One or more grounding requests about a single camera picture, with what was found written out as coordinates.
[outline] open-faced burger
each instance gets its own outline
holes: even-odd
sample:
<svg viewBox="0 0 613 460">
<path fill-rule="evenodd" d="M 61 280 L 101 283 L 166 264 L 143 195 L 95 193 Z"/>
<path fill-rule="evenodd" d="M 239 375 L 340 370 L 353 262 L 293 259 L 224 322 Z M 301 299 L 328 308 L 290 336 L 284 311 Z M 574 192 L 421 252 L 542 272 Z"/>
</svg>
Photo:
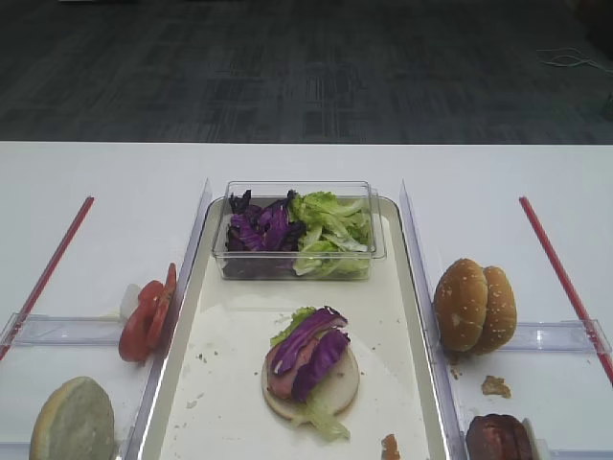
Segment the open-faced burger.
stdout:
<svg viewBox="0 0 613 460">
<path fill-rule="evenodd" d="M 334 417 L 353 401 L 360 377 L 347 319 L 338 311 L 302 308 L 273 337 L 261 372 L 270 408 L 295 426 L 312 423 L 327 439 L 349 438 Z"/>
</svg>

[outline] lettuce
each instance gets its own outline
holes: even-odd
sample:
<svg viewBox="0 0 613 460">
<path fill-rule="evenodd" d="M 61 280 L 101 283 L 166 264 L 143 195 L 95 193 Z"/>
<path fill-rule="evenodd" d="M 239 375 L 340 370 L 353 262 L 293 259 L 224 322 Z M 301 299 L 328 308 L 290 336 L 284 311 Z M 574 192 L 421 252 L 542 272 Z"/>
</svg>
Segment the lettuce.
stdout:
<svg viewBox="0 0 613 460">
<path fill-rule="evenodd" d="M 330 192 L 295 195 L 289 210 L 292 219 L 306 224 L 306 233 L 299 241 L 301 255 L 293 264 L 296 275 L 325 278 L 332 274 L 366 274 L 368 259 L 308 257 L 311 252 L 368 252 L 371 220 L 364 198 L 340 203 Z"/>
<path fill-rule="evenodd" d="M 315 387 L 306 402 L 299 405 L 299 417 L 292 420 L 292 425 L 298 426 L 307 420 L 327 441 L 334 441 L 340 437 L 350 439 L 352 435 L 349 430 L 330 413 L 318 395 L 318 388 Z"/>
<path fill-rule="evenodd" d="M 293 333 L 298 326 L 300 326 L 300 323 L 314 314 L 316 310 L 317 309 L 315 309 L 315 307 L 301 307 L 294 311 L 291 315 L 291 323 L 289 323 L 289 326 L 270 339 L 271 348 L 287 339 L 289 335 Z"/>
</svg>

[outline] food container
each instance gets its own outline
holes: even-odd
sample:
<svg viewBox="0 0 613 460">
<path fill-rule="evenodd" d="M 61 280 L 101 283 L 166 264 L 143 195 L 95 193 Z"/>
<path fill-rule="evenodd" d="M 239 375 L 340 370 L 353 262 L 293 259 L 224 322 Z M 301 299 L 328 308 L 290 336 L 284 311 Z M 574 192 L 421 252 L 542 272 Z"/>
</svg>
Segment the food container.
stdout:
<svg viewBox="0 0 613 460">
<path fill-rule="evenodd" d="M 316 192 L 329 192 L 336 196 L 340 205 L 356 204 L 358 200 L 361 203 L 360 215 L 339 216 L 330 213 L 332 223 L 324 225 L 324 234 L 334 238 L 335 235 L 329 230 L 334 222 L 344 224 L 344 219 L 360 219 L 363 231 L 360 234 L 360 250 L 229 250 L 228 231 L 234 214 L 230 199 L 232 196 L 243 196 L 247 191 L 251 191 L 249 204 L 260 207 L 287 198 L 290 191 L 296 192 L 298 199 Z M 291 210 L 289 215 L 290 220 L 297 219 Z M 313 218 L 313 221 L 306 222 L 306 230 L 316 226 L 317 221 L 317 218 Z M 376 191 L 367 182 L 230 182 L 223 198 L 212 254 L 222 278 L 227 280 L 366 280 L 370 277 L 373 259 L 385 257 L 382 235 Z"/>
</svg>

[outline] tomato slice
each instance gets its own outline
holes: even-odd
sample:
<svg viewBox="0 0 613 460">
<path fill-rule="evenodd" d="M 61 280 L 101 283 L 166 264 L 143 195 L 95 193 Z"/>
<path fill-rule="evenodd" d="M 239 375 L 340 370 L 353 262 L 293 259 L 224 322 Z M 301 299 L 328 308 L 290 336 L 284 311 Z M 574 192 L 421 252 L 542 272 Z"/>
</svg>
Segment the tomato slice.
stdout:
<svg viewBox="0 0 613 460">
<path fill-rule="evenodd" d="M 151 327 L 147 333 L 147 346 L 154 350 L 157 348 L 160 342 L 160 335 L 162 334 L 162 328 L 164 327 L 164 321 L 166 315 L 169 312 L 170 300 L 176 289 L 176 265 L 170 264 L 169 272 L 166 277 L 166 284 L 164 285 L 164 291 L 157 299 L 157 307 L 155 316 L 151 321 Z"/>
<path fill-rule="evenodd" d="M 147 283 L 147 285 L 143 287 L 141 292 L 138 294 L 139 304 L 145 300 L 153 300 L 156 297 L 159 297 L 163 290 L 164 285 L 157 280 Z"/>
<path fill-rule="evenodd" d="M 119 355 L 124 361 L 144 361 L 157 348 L 175 289 L 176 266 L 170 264 L 165 285 L 154 280 L 138 294 L 138 308 L 125 323 L 119 340 Z"/>
<path fill-rule="evenodd" d="M 141 304 L 125 323 L 119 339 L 119 356 L 124 361 L 144 361 L 151 349 L 147 346 L 147 333 L 152 315 Z"/>
</svg>

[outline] toasted bun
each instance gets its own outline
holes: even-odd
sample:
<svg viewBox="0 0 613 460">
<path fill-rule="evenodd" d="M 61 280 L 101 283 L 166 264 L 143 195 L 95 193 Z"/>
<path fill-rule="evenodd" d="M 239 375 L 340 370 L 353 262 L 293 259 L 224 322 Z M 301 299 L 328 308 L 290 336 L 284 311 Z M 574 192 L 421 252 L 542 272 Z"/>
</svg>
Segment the toasted bun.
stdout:
<svg viewBox="0 0 613 460">
<path fill-rule="evenodd" d="M 488 304 L 488 282 L 470 259 L 453 263 L 434 293 L 434 308 L 444 348 L 466 352 L 479 340 Z"/>
<path fill-rule="evenodd" d="M 488 280 L 488 308 L 481 337 L 471 350 L 477 354 L 502 347 L 511 340 L 517 326 L 515 297 L 507 275 L 497 266 L 488 266 L 483 272 Z"/>
</svg>

